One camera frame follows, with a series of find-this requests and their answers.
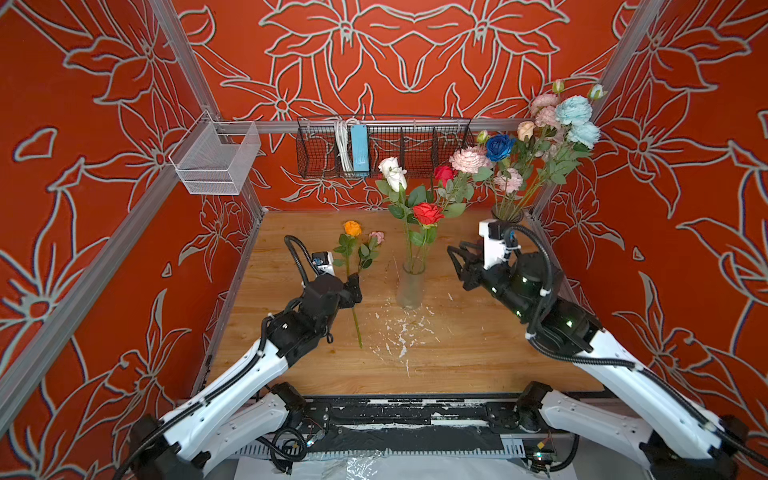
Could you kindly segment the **small pink rose stem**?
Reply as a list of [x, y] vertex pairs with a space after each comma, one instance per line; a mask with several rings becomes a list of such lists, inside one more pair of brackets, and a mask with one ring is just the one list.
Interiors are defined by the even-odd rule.
[[362, 272], [372, 266], [374, 261], [380, 255], [380, 247], [385, 239], [382, 231], [371, 232], [367, 239], [362, 241], [358, 247], [358, 271]]

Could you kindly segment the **orange yellow rose stem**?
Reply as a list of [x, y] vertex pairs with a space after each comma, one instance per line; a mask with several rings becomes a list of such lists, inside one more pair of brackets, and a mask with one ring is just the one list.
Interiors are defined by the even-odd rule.
[[355, 220], [343, 223], [343, 233], [339, 237], [339, 245], [334, 251], [342, 256], [336, 265], [344, 265], [347, 276], [351, 275], [351, 256], [356, 251], [358, 237], [362, 234], [361, 225]]

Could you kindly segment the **clear glass cylinder vase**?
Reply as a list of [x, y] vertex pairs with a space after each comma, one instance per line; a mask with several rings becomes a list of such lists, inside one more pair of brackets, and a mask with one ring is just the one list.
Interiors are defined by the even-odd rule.
[[422, 260], [407, 260], [398, 280], [397, 303], [405, 310], [418, 309], [423, 300], [426, 267]]

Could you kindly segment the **pink peony flower stem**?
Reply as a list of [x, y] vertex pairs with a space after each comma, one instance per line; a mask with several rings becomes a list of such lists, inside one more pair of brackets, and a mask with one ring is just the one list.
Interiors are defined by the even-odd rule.
[[524, 179], [513, 167], [501, 168], [492, 177], [490, 185], [493, 189], [495, 204], [516, 205], [518, 192], [523, 187]]

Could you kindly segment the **bright red rose stem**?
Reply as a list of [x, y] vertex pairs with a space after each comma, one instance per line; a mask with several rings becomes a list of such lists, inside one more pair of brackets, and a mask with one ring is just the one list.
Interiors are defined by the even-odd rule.
[[416, 221], [408, 231], [409, 257], [407, 270], [420, 274], [426, 270], [427, 259], [437, 239], [439, 222], [444, 218], [443, 209], [434, 203], [421, 203], [412, 209]]

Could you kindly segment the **large pink peony stem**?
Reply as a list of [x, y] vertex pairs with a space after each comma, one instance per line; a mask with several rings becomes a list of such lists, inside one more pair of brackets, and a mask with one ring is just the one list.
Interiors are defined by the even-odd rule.
[[486, 140], [475, 146], [457, 150], [449, 159], [450, 166], [456, 172], [447, 190], [453, 203], [464, 203], [472, 199], [474, 186], [491, 177], [492, 161], [487, 156]]

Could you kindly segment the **dark blue rose stem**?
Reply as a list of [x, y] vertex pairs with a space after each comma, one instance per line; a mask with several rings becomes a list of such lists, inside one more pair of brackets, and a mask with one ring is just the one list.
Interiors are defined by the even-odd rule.
[[512, 165], [512, 153], [515, 143], [516, 139], [510, 138], [506, 134], [497, 134], [487, 140], [487, 156], [492, 161], [493, 175], [501, 168], [515, 168]]

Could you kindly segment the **white rose stem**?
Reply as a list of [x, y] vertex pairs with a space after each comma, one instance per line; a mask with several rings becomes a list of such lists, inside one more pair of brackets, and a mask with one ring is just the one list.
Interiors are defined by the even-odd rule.
[[418, 221], [414, 208], [418, 200], [426, 199], [426, 190], [423, 186], [417, 187], [414, 190], [415, 199], [412, 199], [412, 193], [408, 193], [407, 170], [400, 165], [396, 157], [382, 160], [378, 164], [378, 170], [381, 179], [375, 181], [376, 187], [382, 194], [389, 213], [399, 220], [403, 227], [406, 242], [405, 270], [411, 274], [421, 274], [426, 270], [426, 230]]

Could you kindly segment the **cream rose flower stem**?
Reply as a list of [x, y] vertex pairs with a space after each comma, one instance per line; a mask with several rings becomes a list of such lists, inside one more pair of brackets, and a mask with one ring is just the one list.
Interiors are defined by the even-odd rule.
[[524, 121], [517, 128], [517, 163], [516, 170], [524, 179], [530, 176], [529, 169], [537, 151], [536, 125], [532, 121]]

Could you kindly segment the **light blue peony stem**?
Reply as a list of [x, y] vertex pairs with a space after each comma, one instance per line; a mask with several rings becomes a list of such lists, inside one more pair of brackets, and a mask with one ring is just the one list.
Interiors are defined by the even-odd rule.
[[[530, 176], [523, 178], [526, 186], [520, 198], [522, 208], [532, 205], [543, 187], [565, 184], [570, 173], [576, 170], [583, 160], [591, 157], [600, 140], [601, 130], [592, 121], [592, 116], [594, 102], [604, 96], [603, 87], [594, 84], [585, 96], [565, 96], [564, 93], [562, 102], [556, 107], [556, 118], [564, 126], [564, 141], [555, 157], [548, 163], [535, 155], [529, 169]], [[537, 151], [546, 150], [549, 142], [542, 140], [537, 133], [536, 137]]]

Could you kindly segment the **purple glass fluted vase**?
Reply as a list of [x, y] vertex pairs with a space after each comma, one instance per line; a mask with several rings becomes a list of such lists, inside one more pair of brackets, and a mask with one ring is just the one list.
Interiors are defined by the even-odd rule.
[[491, 208], [491, 214], [495, 220], [510, 224], [521, 223], [525, 218], [524, 209], [514, 204], [497, 203]]

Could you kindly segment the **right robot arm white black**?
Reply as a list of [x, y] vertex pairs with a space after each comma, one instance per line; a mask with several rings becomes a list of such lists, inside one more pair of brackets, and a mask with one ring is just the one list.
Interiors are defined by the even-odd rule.
[[525, 326], [528, 344], [597, 379], [627, 405], [629, 418], [584, 404], [541, 382], [516, 402], [518, 425], [567, 431], [622, 454], [655, 479], [735, 479], [735, 457], [765, 465], [747, 445], [747, 427], [687, 398], [626, 350], [600, 321], [556, 292], [559, 271], [530, 229], [497, 220], [479, 225], [481, 243], [447, 253], [467, 291], [486, 290]]

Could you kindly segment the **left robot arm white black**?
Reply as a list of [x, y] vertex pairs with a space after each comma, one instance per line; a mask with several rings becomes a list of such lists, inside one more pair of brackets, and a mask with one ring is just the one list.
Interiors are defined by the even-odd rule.
[[259, 339], [210, 385], [159, 419], [146, 415], [135, 422], [115, 478], [203, 479], [253, 442], [281, 470], [306, 458], [307, 442], [295, 426], [305, 400], [276, 380], [320, 341], [331, 342], [338, 312], [363, 296], [358, 274], [335, 276], [329, 254], [310, 254], [293, 235], [284, 242], [302, 279], [301, 295], [267, 315]]

